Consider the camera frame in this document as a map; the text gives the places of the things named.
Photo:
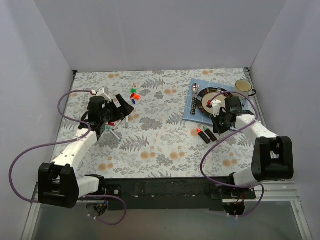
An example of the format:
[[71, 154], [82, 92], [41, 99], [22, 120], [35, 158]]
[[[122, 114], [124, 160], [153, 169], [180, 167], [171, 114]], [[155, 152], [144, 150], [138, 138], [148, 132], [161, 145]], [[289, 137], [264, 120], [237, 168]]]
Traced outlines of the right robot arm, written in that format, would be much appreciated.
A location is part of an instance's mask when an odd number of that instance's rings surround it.
[[292, 140], [268, 130], [250, 110], [244, 110], [238, 96], [209, 100], [213, 132], [222, 134], [235, 128], [253, 144], [251, 166], [233, 174], [233, 182], [226, 186], [227, 195], [237, 199], [245, 192], [244, 186], [261, 182], [282, 181], [294, 176]]

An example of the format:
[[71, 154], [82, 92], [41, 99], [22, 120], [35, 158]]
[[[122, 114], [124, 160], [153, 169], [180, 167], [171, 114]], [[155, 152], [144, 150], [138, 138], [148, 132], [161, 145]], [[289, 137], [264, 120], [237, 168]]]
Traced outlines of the orange highlighter cap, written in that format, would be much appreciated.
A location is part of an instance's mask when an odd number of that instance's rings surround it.
[[135, 100], [139, 100], [140, 99], [140, 95], [138, 95], [138, 94], [135, 94], [134, 96], [133, 96], [133, 98], [135, 99]]

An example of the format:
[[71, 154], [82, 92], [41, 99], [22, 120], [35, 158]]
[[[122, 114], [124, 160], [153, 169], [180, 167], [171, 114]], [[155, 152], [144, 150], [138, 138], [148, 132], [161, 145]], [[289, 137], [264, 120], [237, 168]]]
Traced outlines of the black orange highlighter body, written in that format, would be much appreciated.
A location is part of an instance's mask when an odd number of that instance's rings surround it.
[[200, 129], [197, 128], [197, 134], [200, 136], [200, 138], [206, 143], [209, 144], [211, 140], [207, 137], [207, 135]]

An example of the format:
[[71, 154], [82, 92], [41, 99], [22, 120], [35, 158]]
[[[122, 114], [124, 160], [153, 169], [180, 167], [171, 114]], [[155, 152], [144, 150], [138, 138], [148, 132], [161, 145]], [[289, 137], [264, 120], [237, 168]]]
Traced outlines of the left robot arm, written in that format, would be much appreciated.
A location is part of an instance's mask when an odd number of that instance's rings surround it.
[[87, 111], [80, 119], [75, 141], [51, 163], [43, 163], [38, 169], [38, 201], [42, 204], [73, 208], [78, 199], [91, 195], [95, 200], [106, 196], [103, 177], [88, 175], [78, 179], [76, 170], [81, 161], [100, 139], [109, 123], [123, 120], [134, 107], [121, 95], [116, 95], [120, 106], [106, 96], [89, 99]]

